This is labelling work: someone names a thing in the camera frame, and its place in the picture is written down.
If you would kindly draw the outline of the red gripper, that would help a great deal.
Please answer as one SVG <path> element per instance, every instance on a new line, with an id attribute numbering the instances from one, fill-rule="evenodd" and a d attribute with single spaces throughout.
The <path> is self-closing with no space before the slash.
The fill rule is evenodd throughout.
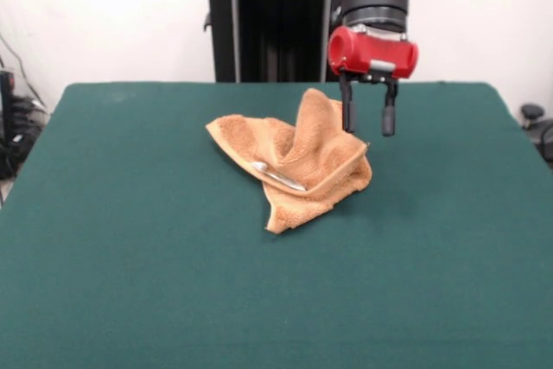
<path id="1" fill-rule="evenodd" d="M 409 41 L 393 41 L 339 26 L 330 36 L 327 46 L 328 64 L 340 76 L 342 129 L 354 133 L 354 103 L 351 77 L 373 72 L 396 80 L 408 79 L 415 71 L 418 46 Z M 381 116 L 384 137 L 395 135 L 397 82 L 385 81 L 385 105 Z"/>

